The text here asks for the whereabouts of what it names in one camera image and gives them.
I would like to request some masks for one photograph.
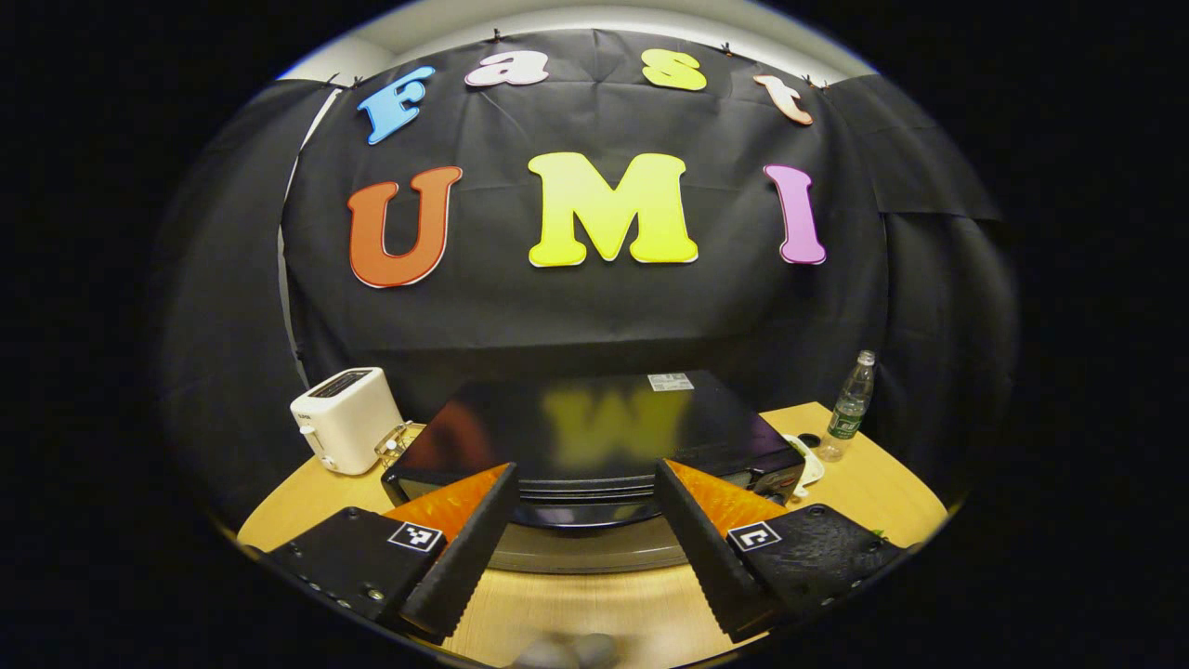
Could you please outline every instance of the black cloth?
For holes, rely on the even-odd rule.
[[[704,90],[649,83],[640,53],[694,56]],[[548,55],[530,86],[467,88],[501,51]],[[421,65],[417,118],[376,145],[359,103]],[[753,81],[775,74],[813,116],[787,119]],[[863,430],[945,504],[969,485],[1011,395],[1018,346],[1011,231],[944,132],[879,75],[811,87],[709,46],[571,30],[430,55],[342,90],[294,158],[329,94],[271,84],[225,128],[166,216],[153,286],[162,304],[161,403],[181,461],[239,526],[308,457],[289,403],[304,391],[281,307],[277,226],[297,356],[310,384],[383,367],[407,419],[427,422],[480,379],[707,370],[756,411],[830,406],[860,349],[879,359]],[[686,163],[681,203],[699,257],[646,264],[627,248],[536,267],[541,178],[534,156],[575,151],[617,185],[631,159]],[[828,258],[788,264],[767,164],[810,175]],[[409,181],[457,165],[446,251],[411,285],[352,272],[351,194],[392,181],[385,247],[416,239]],[[624,244],[636,235],[633,223]]]
[[[156,400],[181,467],[238,528],[309,457],[285,333],[277,229],[294,160],[331,89],[270,84],[205,149],[152,255]]]
[[[640,53],[692,55],[704,90],[661,88]],[[468,89],[491,53],[537,50],[549,77]],[[359,103],[432,65],[417,118],[369,145]],[[775,74],[813,116],[785,118],[751,77]],[[638,153],[685,160],[681,201],[699,257],[644,264],[627,248],[536,267],[541,178],[527,163],[585,154],[612,187]],[[769,163],[810,175],[820,265],[785,263]],[[385,245],[416,239],[408,183],[457,165],[446,251],[419,283],[375,289],[352,273],[356,190],[392,181]],[[428,421],[472,379],[704,368],[759,411],[831,406],[860,349],[880,354],[866,431],[949,504],[954,479],[1011,392],[1018,315],[1006,229],[945,133],[879,75],[810,87],[699,44],[602,30],[521,34],[423,57],[344,93],[303,152],[285,209],[294,328],[310,383],[379,366],[405,418]],[[635,223],[625,244],[635,238]]]

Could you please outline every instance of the white wall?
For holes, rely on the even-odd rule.
[[[356,34],[346,34],[314,51],[277,78],[326,81],[351,86],[356,76],[371,76],[397,64],[396,53]]]
[[[564,29],[631,30],[665,34],[711,46],[730,42],[731,51],[813,81],[837,82],[875,71],[844,48],[797,21],[746,0],[635,0],[624,7],[573,5],[573,0],[514,0],[479,4],[474,0],[423,0],[361,26],[351,37],[315,52],[281,78],[326,80],[341,71],[336,83],[371,76],[421,56],[502,34]],[[656,6],[681,6],[682,11]],[[512,7],[531,11],[508,12]],[[388,53],[388,58],[380,56]]]

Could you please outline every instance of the blue letter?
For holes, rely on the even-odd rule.
[[[404,108],[404,102],[417,102],[426,96],[426,87],[417,81],[434,74],[434,68],[417,68],[401,78],[389,83],[359,103],[359,109],[367,109],[372,121],[372,133],[367,135],[369,144],[377,144],[402,125],[416,118],[416,107]]]

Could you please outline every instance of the letter m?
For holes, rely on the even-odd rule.
[[[628,228],[638,220],[631,257],[644,263],[688,263],[698,245],[685,229],[680,177],[685,163],[663,153],[633,158],[611,188],[581,153],[545,153],[528,162],[541,175],[541,242],[528,252],[536,266],[580,264],[586,246],[574,239],[574,215],[604,260],[614,260]]]

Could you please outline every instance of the wooden table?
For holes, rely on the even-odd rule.
[[[830,411],[811,403],[761,416],[782,434],[819,434]],[[312,457],[260,503],[238,539],[270,551],[345,506],[390,511],[392,503],[379,484],[382,472],[377,465],[366,474],[344,476]],[[806,487],[807,499],[789,500],[789,510],[823,503],[869,530],[883,530],[900,547],[927,539],[946,518],[937,497],[862,434],[845,457],[825,463],[825,472],[820,481]],[[719,631],[693,570],[684,564],[599,575],[487,569],[458,630],[441,649],[505,667],[541,636],[572,638],[591,632],[617,639],[621,661],[616,669],[675,667],[743,645],[732,644]]]

